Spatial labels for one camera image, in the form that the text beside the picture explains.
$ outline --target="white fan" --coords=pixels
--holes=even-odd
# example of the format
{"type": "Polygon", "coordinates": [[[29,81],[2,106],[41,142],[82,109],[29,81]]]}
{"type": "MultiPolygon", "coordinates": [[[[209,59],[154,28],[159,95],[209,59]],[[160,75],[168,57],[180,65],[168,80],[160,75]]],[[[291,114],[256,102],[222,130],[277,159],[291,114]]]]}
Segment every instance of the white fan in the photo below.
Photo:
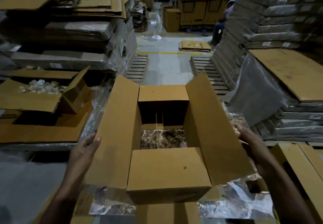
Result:
{"type": "Polygon", "coordinates": [[[154,28],[154,35],[152,37],[154,40],[161,40],[161,38],[162,38],[160,35],[156,35],[156,32],[158,32],[158,34],[161,32],[161,29],[162,29],[161,24],[162,24],[162,22],[160,20],[160,16],[158,14],[156,14],[156,21],[151,22],[151,26],[153,26],[153,28],[154,28]]]}

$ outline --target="blue pants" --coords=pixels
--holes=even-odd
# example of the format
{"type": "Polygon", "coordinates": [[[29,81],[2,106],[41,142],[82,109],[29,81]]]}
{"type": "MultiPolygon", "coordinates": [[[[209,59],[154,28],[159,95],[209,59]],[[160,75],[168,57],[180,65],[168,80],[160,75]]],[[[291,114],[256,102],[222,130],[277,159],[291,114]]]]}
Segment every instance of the blue pants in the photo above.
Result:
{"type": "Polygon", "coordinates": [[[223,23],[216,23],[214,25],[214,31],[213,31],[212,41],[216,41],[217,40],[217,37],[218,37],[218,34],[219,34],[219,30],[224,30],[224,24],[225,24],[225,22],[223,22],[223,23]]]}

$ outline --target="hand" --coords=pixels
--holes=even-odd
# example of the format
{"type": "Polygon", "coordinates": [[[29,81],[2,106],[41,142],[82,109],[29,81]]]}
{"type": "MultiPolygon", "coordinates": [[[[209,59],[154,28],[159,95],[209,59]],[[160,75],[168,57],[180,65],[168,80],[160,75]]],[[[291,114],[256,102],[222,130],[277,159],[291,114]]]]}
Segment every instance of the hand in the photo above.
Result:
{"type": "Polygon", "coordinates": [[[91,143],[94,136],[95,133],[87,136],[71,150],[65,175],[59,189],[62,197],[67,195],[78,196],[80,193],[85,174],[89,170],[94,153],[101,142],[101,137],[99,137],[91,143]]]}
{"type": "Polygon", "coordinates": [[[270,153],[264,141],[248,128],[237,125],[242,147],[252,158],[260,176],[265,177],[271,173],[272,166],[277,164],[276,158],[270,153]]]}

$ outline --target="person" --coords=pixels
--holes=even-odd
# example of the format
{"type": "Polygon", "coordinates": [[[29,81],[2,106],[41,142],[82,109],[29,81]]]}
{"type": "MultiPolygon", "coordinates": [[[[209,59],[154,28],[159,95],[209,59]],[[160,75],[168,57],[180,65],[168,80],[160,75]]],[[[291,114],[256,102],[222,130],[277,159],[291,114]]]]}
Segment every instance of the person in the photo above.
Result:
{"type": "Polygon", "coordinates": [[[229,0],[222,17],[219,19],[219,22],[214,25],[213,37],[212,37],[212,40],[210,41],[211,45],[216,46],[219,30],[222,30],[222,31],[224,30],[226,17],[232,11],[234,3],[235,3],[235,0],[229,0]]]}
{"type": "MultiPolygon", "coordinates": [[[[264,179],[271,194],[280,223],[315,224],[312,214],[300,192],[262,139],[247,128],[237,126],[243,148],[253,159],[259,175],[264,179]]],[[[94,134],[86,137],[71,150],[66,173],[52,202],[45,210],[39,224],[69,224],[82,182],[90,168],[93,155],[101,138],[94,134]]]]}

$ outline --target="concrete floor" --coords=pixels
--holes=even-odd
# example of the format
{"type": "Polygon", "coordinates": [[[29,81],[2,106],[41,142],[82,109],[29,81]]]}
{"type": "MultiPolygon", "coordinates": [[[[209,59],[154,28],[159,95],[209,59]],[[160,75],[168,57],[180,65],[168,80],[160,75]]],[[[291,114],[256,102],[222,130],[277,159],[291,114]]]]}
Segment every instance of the concrete floor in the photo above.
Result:
{"type": "MultiPolygon", "coordinates": [[[[161,12],[161,4],[155,4],[161,12]]],[[[209,41],[212,34],[166,33],[163,28],[161,40],[154,41],[152,28],[146,33],[137,33],[138,54],[148,54],[149,66],[146,85],[186,84],[193,78],[189,64],[191,55],[210,53],[182,52],[178,50],[182,40],[209,41]]],[[[60,184],[66,164],[40,164],[26,162],[23,157],[0,154],[0,224],[28,224],[40,211],[46,198],[60,184]]],[[[225,223],[224,220],[204,219],[204,223],[225,223]]],[[[95,217],[93,224],[134,223],[129,217],[95,217]]]]}

